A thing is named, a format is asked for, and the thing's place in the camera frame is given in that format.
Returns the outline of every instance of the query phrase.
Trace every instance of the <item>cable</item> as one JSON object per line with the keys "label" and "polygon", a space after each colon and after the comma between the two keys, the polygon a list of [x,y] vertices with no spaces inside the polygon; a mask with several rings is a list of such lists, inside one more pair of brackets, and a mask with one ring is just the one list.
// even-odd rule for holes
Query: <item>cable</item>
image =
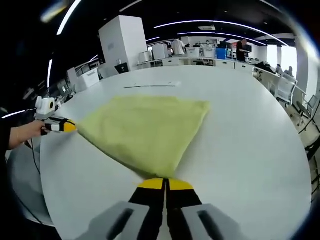
{"label": "cable", "polygon": [[41,175],[40,170],[38,168],[38,165],[36,163],[35,150],[34,150],[34,141],[32,140],[32,138],[31,138],[31,147],[32,147],[32,155],[33,155],[34,165],[35,165],[36,169],[38,170],[39,175]]}
{"label": "cable", "polygon": [[34,215],[33,212],[24,204],[24,202],[20,199],[20,197],[18,196],[18,194],[17,194],[14,190],[12,190],[12,191],[14,192],[15,196],[18,198],[19,202],[20,202],[20,203],[25,207],[25,209],[27,209],[27,211],[32,215],[32,217],[34,217],[35,220],[37,220],[37,221],[39,222],[39,224],[44,225],[44,224],[39,220],[39,218],[37,218],[36,215]]}
{"label": "cable", "polygon": [[317,111],[318,111],[319,106],[320,106],[320,101],[319,101],[318,106],[317,106],[317,108],[316,108],[316,110],[315,110],[315,113],[313,114],[313,117],[310,119],[310,121],[308,122],[308,124],[299,132],[299,134],[302,133],[302,132],[308,127],[308,125],[313,121],[315,115],[317,114]]}

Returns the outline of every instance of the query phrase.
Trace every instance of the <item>human hand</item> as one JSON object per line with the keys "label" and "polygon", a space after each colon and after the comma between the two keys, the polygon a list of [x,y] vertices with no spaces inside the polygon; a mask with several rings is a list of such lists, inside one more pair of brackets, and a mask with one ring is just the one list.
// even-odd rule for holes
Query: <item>human hand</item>
{"label": "human hand", "polygon": [[13,127],[10,134],[9,148],[14,149],[29,139],[40,137],[41,130],[49,132],[45,127],[45,123],[38,120],[23,126]]}

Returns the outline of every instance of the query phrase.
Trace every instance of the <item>ceiling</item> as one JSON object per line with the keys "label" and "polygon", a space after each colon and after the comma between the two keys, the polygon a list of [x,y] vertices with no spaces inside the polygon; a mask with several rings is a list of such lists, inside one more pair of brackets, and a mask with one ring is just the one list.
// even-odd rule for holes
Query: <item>ceiling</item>
{"label": "ceiling", "polygon": [[[49,23],[40,21],[41,13],[57,0],[11,1],[7,9],[14,9],[12,26],[8,29],[9,43],[14,54],[12,71],[19,69],[21,77],[9,84],[17,93],[42,81],[47,81],[49,60],[53,59],[51,83],[60,81],[66,71],[89,61],[99,54],[103,56],[99,29],[118,15],[140,17],[146,39],[173,39],[177,33],[200,32],[199,26],[211,23],[183,23],[154,28],[159,25],[190,20],[219,20],[247,25],[269,34],[292,33],[283,16],[274,8],[258,0],[215,0],[187,3],[182,0],[143,0],[123,12],[120,9],[134,0],[82,0],[71,15],[61,35],[58,28],[69,6]],[[214,23],[216,32],[255,39],[263,36],[244,27]]]}

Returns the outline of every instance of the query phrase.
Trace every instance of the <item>towel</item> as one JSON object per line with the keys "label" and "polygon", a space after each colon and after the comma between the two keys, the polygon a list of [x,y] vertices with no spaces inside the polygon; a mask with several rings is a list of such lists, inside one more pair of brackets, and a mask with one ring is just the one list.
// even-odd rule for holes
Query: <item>towel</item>
{"label": "towel", "polygon": [[172,96],[119,96],[86,116],[78,132],[127,167],[172,178],[210,104]]}

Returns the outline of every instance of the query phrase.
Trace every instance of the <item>round table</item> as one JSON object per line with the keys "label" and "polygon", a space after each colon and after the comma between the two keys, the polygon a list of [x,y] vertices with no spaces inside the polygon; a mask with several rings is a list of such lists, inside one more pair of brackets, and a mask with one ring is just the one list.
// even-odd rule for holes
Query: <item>round table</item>
{"label": "round table", "polygon": [[[209,66],[137,70],[76,94],[56,114],[78,122],[114,96],[135,94],[210,101],[175,177],[233,219],[247,239],[287,239],[297,230],[311,206],[307,156],[284,109],[250,73]],[[143,181],[77,132],[44,136],[40,154],[45,201],[66,240],[128,201]]]}

